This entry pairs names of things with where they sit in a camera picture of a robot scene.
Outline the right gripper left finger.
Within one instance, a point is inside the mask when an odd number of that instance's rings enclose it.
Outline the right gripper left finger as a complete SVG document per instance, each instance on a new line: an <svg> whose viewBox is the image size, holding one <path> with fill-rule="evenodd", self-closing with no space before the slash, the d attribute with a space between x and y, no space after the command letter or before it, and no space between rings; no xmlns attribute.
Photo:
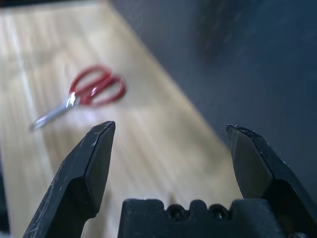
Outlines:
<svg viewBox="0 0 317 238"><path fill-rule="evenodd" d="M58 168L24 233L25 238L79 238L100 211L115 122L92 127Z"/></svg>

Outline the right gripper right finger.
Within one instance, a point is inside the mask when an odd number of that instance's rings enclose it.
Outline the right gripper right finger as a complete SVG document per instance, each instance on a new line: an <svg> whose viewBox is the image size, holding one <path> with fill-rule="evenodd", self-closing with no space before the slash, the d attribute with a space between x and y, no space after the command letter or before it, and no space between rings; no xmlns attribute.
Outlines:
<svg viewBox="0 0 317 238"><path fill-rule="evenodd" d="M286 238L317 236L317 205L264 137L226 127L235 177L244 198L265 200Z"/></svg>

